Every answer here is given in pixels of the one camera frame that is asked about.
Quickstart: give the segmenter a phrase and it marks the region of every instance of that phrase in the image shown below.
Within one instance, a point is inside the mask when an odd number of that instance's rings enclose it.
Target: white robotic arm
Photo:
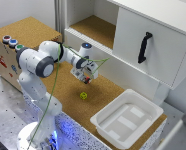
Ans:
[[[59,46],[61,49],[60,56],[58,56]],[[39,77],[48,77],[54,69],[54,62],[59,63],[67,61],[73,65],[71,73],[79,80],[89,83],[88,77],[84,75],[86,72],[93,79],[98,77],[98,71],[94,71],[97,68],[97,64],[91,59],[92,46],[88,43],[84,43],[81,46],[79,52],[69,50],[65,48],[61,43],[60,45],[52,41],[44,41],[40,44],[39,50],[35,51],[33,49],[24,47],[17,51],[17,62],[19,67],[22,69],[22,73],[19,76],[19,84],[22,87],[23,93],[27,94],[34,104],[36,104],[40,109],[41,113],[38,118],[38,124],[46,111],[47,104],[50,100],[50,94],[47,92],[45,85],[40,80]],[[55,127],[55,116],[60,114],[62,111],[62,104],[52,96],[50,100],[50,105],[48,107],[47,113],[44,116],[39,128],[36,132],[37,126],[32,130],[28,138],[26,139],[28,143],[32,140],[31,150],[47,150],[46,147],[51,147],[52,150],[58,150],[58,140],[52,139]],[[54,144],[48,144],[48,141],[55,141]],[[25,145],[21,142],[18,143],[18,150],[23,149]]]

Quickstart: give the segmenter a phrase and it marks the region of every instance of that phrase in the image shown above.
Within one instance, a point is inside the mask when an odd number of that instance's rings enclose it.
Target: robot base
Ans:
[[[29,142],[27,138],[32,132],[32,130],[36,127],[36,125],[37,125],[37,122],[28,124],[19,132],[18,137],[17,137],[17,150],[50,150],[50,148],[46,148],[46,147],[42,149],[41,147],[33,148],[32,146],[30,146],[30,148],[28,149]],[[57,141],[58,141],[57,150],[60,150],[60,147],[62,146],[62,143],[63,143],[63,138],[59,134],[58,134]]]

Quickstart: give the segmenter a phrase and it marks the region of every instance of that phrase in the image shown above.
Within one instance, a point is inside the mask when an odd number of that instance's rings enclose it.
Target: cardboard box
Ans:
[[[33,17],[0,28],[0,75],[21,91],[17,79],[21,73],[16,61],[16,52],[3,44],[2,38],[10,35],[19,44],[37,50],[43,41],[62,41],[62,35]]]

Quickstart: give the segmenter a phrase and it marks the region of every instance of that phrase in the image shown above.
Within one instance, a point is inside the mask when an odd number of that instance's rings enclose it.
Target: cabinet door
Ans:
[[[147,40],[146,60],[139,64],[138,56],[146,32],[153,36]],[[185,53],[186,35],[126,9],[119,9],[114,55],[172,86]]]

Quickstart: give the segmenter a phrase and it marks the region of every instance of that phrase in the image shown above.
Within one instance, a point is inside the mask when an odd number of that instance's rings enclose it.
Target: cabinet handle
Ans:
[[[146,60],[146,57],[144,57],[144,53],[146,50],[146,45],[147,45],[147,40],[150,39],[153,35],[149,32],[146,32],[146,36],[144,37],[143,41],[142,41],[142,45],[140,48],[140,53],[139,53],[139,57],[138,57],[138,63],[141,64],[142,62],[144,62]]]

